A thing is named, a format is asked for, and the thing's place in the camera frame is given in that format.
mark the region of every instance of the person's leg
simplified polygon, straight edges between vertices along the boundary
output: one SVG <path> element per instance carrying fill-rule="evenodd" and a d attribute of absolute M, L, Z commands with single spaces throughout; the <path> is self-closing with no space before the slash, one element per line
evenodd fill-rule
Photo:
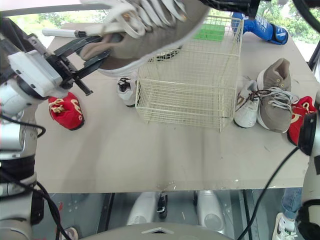
<path fill-rule="evenodd" d="M 301 187 L 286 188 L 282 197 L 283 215 L 289 220 L 295 220 L 296 213 L 301 206 Z"/>
<path fill-rule="evenodd" d="M 296 237 L 295 218 L 301 206 L 302 188 L 286 188 L 282 197 L 283 212 L 276 215 L 272 240 L 294 239 Z"/>

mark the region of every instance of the floor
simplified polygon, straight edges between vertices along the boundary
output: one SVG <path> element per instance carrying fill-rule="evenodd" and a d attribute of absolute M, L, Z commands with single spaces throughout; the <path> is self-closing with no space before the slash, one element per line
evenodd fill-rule
<path fill-rule="evenodd" d="M 282 211 L 283 189 L 269 189 L 264 196 L 256 219 L 245 240 L 271 240 L 276 215 Z M 253 212 L 260 189 L 254 190 L 218 190 L 222 213 L 225 219 L 225 235 L 237 238 L 247 226 L 248 213 Z M 125 226 L 130 210 L 139 196 L 131 193 L 94 193 L 94 194 L 51 194 L 60 210 L 62 225 L 75 227 L 81 238 L 105 230 Z M 155 222 L 184 223 L 198 225 L 193 191 L 168 192 L 168 213 L 166 219 L 155 217 Z M 47 205 L 44 219 L 33 227 L 35 240 L 53 240 L 55 226 Z M 299 235 L 296 240 L 303 240 Z"/>

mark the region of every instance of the black cable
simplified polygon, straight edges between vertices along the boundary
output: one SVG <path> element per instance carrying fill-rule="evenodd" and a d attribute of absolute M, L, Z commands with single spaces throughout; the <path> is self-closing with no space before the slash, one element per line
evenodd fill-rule
<path fill-rule="evenodd" d="M 19 45 L 20 45 L 20 47 L 21 47 L 21 50 L 22 50 L 22 51 L 24 51 L 24 52 L 26 53 L 26 52 L 27 52 L 27 50 L 25 49 L 25 46 L 22 44 L 22 42 L 21 42 L 21 40 L 20 40 L 19 36 L 17 35 L 17 33 L 16 33 L 16 31 L 15 31 L 14 27 L 13 27 L 11 24 L 9 24 L 9 26 L 10 26 L 10 30 L 11 30 L 11 32 L 13 33 L 13 35 L 14 35 L 14 37 L 16 38 L 17 42 L 19 43 Z"/>
<path fill-rule="evenodd" d="M 320 34 L 320 22 L 312 15 L 306 2 L 304 0 L 293 0 L 293 3 L 304 20 Z"/>
<path fill-rule="evenodd" d="M 0 173 L 1 173 L 1 176 L 5 179 L 7 179 L 8 181 L 28 190 L 28 191 L 31 191 L 35 194 L 38 194 L 40 195 L 42 198 L 44 198 L 47 203 L 48 203 L 48 206 L 49 206 L 49 209 L 50 209 L 50 212 L 51 212 L 51 215 L 52 215 L 52 218 L 54 220 L 54 223 L 56 225 L 56 228 L 57 228 L 57 232 L 60 232 L 66 240 L 72 240 L 68 234 L 65 232 L 64 228 L 62 227 L 61 223 L 60 223 L 60 213 L 59 213 L 59 210 L 56 206 L 56 204 L 54 203 L 54 201 L 52 201 L 52 199 L 50 198 L 48 192 L 46 191 L 46 189 L 38 182 L 37 185 L 40 187 L 40 189 L 43 191 L 39 191 L 39 190 L 36 190 L 34 189 L 33 187 L 29 186 L 29 185 L 26 185 L 24 183 L 21 183 L 19 180 L 15 179 L 13 176 L 11 176 L 11 174 L 9 174 L 6 170 L 4 170 L 1 166 L 0 166 Z M 59 239 L 59 234 L 56 234 L 56 240 Z"/>
<path fill-rule="evenodd" d="M 23 125 L 23 126 L 28 126 L 28 127 L 33 127 L 33 128 L 38 128 L 41 129 L 41 132 L 38 134 L 38 138 L 40 138 L 42 135 L 44 135 L 46 133 L 46 128 L 37 124 L 32 124 L 32 123 L 28 123 L 28 122 L 23 122 L 23 121 L 17 121 L 17 120 L 13 120 L 10 117 L 7 117 L 5 115 L 3 115 L 2 113 L 0 113 L 0 119 L 4 119 L 7 120 L 11 123 L 14 124 L 19 124 L 19 125 Z"/>
<path fill-rule="evenodd" d="M 37 182 L 36 183 L 38 185 L 38 187 L 44 192 L 44 194 L 46 194 L 48 197 L 49 196 L 49 193 L 47 192 L 47 190 L 45 189 L 45 187 L 40 183 L 40 182 Z M 61 219 L 60 219 L 60 214 L 59 214 L 59 210 L 58 208 L 54 208 L 52 207 L 51 205 L 48 204 L 48 207 L 49 207 L 49 210 L 50 210 L 50 213 L 51 213 L 51 216 L 54 220 L 54 222 L 61 222 Z M 56 228 L 56 231 L 55 231 L 55 240 L 59 240 L 59 237 L 60 237 L 60 231 L 58 230 L 58 228 Z"/>
<path fill-rule="evenodd" d="M 280 171 L 280 169 L 283 167 L 283 165 L 288 161 L 288 159 L 296 152 L 298 151 L 299 148 L 296 146 L 284 159 L 283 161 L 280 163 L 280 165 L 276 168 L 276 170 L 273 172 L 272 176 L 269 178 L 268 182 L 266 183 L 262 193 L 260 194 L 258 200 L 256 201 L 253 213 L 252 213 L 252 217 L 250 219 L 250 222 L 248 223 L 248 225 L 246 226 L 246 228 L 243 230 L 243 232 L 240 234 L 240 236 L 237 238 L 237 240 L 241 240 L 246 233 L 249 231 L 249 229 L 251 228 L 252 224 L 254 223 L 255 217 L 257 215 L 257 211 L 260 205 L 260 202 L 262 200 L 262 198 L 264 197 L 266 191 L 268 190 L 269 185 L 271 184 L 271 182 L 273 181 L 273 179 L 275 178 L 275 176 L 278 174 L 278 172 Z"/>

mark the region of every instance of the gray sneaker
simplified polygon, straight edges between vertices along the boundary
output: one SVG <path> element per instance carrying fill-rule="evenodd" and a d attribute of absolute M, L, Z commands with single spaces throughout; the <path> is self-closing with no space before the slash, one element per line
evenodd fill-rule
<path fill-rule="evenodd" d="M 111 7 L 105 23 L 85 29 L 87 35 L 104 38 L 87 44 L 80 56 L 88 60 L 112 49 L 99 69 L 110 77 L 129 76 L 154 55 L 180 46 L 197 32 L 209 11 L 198 0 L 105 2 Z"/>
<path fill-rule="evenodd" d="M 265 129 L 277 133 L 288 130 L 292 117 L 291 104 L 299 100 L 298 96 L 290 92 L 289 65 L 288 60 L 280 58 L 257 78 L 258 89 L 265 90 L 261 94 L 257 121 Z"/>
<path fill-rule="evenodd" d="M 284 91 L 291 91 L 291 77 L 289 73 L 290 62 L 280 58 L 266 70 L 259 73 L 257 78 L 258 90 L 267 90 L 272 87 Z"/>

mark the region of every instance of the white shoelace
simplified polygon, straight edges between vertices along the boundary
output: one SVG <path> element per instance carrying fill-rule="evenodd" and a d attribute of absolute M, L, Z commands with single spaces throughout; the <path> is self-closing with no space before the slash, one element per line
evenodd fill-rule
<path fill-rule="evenodd" d="M 296 104 L 299 101 L 299 97 L 290 91 L 284 91 L 279 87 L 271 87 L 268 90 L 269 93 L 262 95 L 261 97 L 272 96 L 273 100 L 268 101 L 268 104 L 272 106 L 292 111 L 291 104 Z"/>
<path fill-rule="evenodd" d="M 144 36 L 146 31 L 151 31 L 155 26 L 172 27 L 176 24 L 176 19 L 182 22 L 186 20 L 185 5 L 180 0 L 140 0 L 140 5 L 130 4 L 126 0 L 80 1 L 82 4 L 99 3 L 111 7 L 103 24 L 85 28 L 88 36 L 104 36 L 110 33 L 126 32 L 137 39 Z M 170 13 L 171 19 L 166 18 L 160 1 Z"/>

